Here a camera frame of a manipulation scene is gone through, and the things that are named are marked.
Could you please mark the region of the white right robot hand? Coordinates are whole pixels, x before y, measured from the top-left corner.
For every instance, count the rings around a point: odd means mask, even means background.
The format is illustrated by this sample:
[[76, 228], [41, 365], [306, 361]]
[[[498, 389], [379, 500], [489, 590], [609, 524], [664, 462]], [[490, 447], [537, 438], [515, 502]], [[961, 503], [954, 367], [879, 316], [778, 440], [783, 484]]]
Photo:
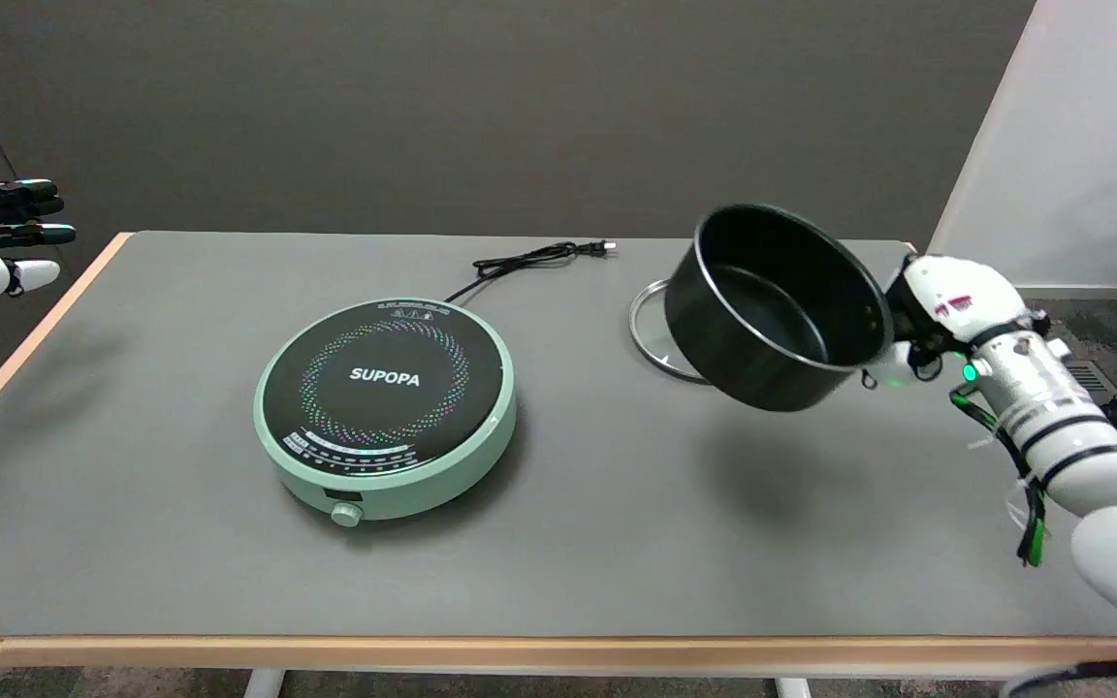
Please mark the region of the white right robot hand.
[[966, 258], [908, 255], [884, 298], [892, 344], [861, 371], [869, 390], [932, 383], [947, 355], [967, 360], [997, 335], [1035, 329], [1035, 314], [1005, 276]]

